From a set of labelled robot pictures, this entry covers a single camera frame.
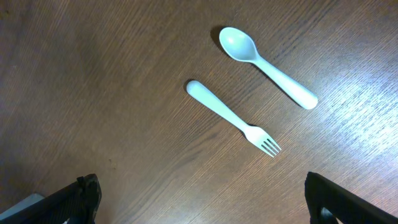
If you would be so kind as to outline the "white plastic spoon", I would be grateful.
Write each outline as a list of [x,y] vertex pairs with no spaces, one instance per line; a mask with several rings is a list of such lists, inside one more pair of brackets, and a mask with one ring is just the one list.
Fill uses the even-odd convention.
[[302,108],[311,110],[318,104],[314,93],[262,58],[254,41],[245,32],[225,27],[220,31],[219,41],[231,58],[255,65]]

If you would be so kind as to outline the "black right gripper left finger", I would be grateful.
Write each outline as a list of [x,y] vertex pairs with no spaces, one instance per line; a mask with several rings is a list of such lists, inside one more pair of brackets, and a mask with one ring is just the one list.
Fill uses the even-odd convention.
[[31,194],[2,212],[1,224],[94,224],[101,197],[97,175],[89,174],[48,197]]

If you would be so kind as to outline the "white plastic fork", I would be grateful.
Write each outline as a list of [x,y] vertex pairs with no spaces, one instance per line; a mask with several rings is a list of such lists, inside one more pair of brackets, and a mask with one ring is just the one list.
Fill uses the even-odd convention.
[[196,80],[189,81],[186,89],[191,97],[238,128],[250,143],[267,155],[274,157],[281,151],[280,146],[262,128],[251,126],[244,122],[200,82]]

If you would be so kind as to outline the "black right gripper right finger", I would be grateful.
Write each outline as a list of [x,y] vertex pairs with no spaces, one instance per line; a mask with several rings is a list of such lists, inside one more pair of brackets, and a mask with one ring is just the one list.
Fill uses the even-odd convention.
[[397,217],[314,172],[305,179],[305,199],[311,224],[397,223]]

